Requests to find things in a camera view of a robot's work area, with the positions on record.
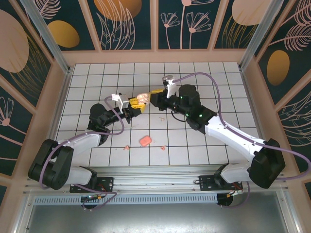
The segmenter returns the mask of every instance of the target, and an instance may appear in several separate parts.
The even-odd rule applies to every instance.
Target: pink sponge
[[[152,142],[152,139],[151,139],[151,137],[149,137],[149,136],[144,136],[141,140],[139,140],[139,143],[140,143],[143,147],[149,145],[151,142]]]

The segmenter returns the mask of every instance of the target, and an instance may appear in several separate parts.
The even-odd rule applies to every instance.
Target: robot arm
[[[124,95],[113,94],[112,99],[115,100],[119,106],[114,110],[118,113],[120,118],[125,118],[126,121],[130,123],[131,119],[140,115],[144,111],[145,105],[149,103],[149,99],[146,100],[145,97],[145,95],[141,94],[138,99],[128,99]],[[79,138],[71,141],[63,140],[59,142],[51,139],[45,140],[29,169],[29,178],[39,181],[43,165],[51,151],[60,143],[67,141],[66,144],[54,153],[52,161],[49,161],[43,175],[43,184],[55,190],[60,189],[66,184],[81,184],[86,185],[86,187],[90,189],[96,189],[96,185],[98,184],[97,173],[86,167],[71,166],[71,162],[78,154],[103,144],[108,138],[108,135],[90,134],[88,132],[110,133],[107,126],[119,121],[119,119],[112,110],[106,110],[105,107],[99,103],[91,107],[89,119],[88,131]]]
[[[160,111],[168,108],[186,116],[186,121],[191,128],[225,142],[248,160],[241,164],[222,165],[214,174],[215,182],[219,186],[224,186],[226,183],[253,181],[262,188],[269,188],[285,167],[282,153],[252,144],[232,133],[222,124],[220,117],[214,111],[201,105],[200,95],[194,85],[187,84],[179,87],[177,96],[170,91],[173,89],[171,86],[174,85],[171,80],[172,77],[164,77],[163,83],[167,88],[162,89],[161,92],[151,92],[151,104],[158,107]],[[256,142],[279,147],[278,142],[273,139],[266,142],[227,125]]]

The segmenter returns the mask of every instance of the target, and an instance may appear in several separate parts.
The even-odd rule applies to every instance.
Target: white grid surface
[[[237,63],[126,63],[77,64],[59,124],[57,140],[83,133],[88,125],[89,110],[112,93],[135,97],[140,93],[163,88],[162,77],[176,79],[194,72],[209,73],[220,89],[224,119],[248,134],[258,137],[251,108]],[[192,84],[200,93],[201,103],[217,112],[216,90],[210,79],[197,75],[178,85]],[[121,135],[109,136],[97,148],[73,159],[80,166],[159,166],[238,163],[245,159],[223,142],[203,135],[187,123],[173,119],[170,111],[159,111],[151,104],[142,115],[125,124]],[[112,132],[120,123],[108,127]],[[149,135],[152,143],[141,147],[139,140]]]

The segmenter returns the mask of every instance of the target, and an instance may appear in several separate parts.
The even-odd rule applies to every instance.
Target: vent
[[[108,198],[92,200],[85,205],[103,203]],[[216,203],[217,194],[163,194],[163,195],[117,195],[108,204],[173,204],[173,203]],[[81,196],[36,197],[34,205],[81,205]]]
[[[36,197],[34,205],[78,205],[81,196],[42,196]]]

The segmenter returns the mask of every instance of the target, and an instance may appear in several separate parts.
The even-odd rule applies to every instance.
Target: pink object
[[[140,143],[143,147],[149,145],[151,142],[152,142],[152,139],[151,139],[151,137],[149,137],[149,136],[144,136],[141,140],[139,140],[139,143]]]

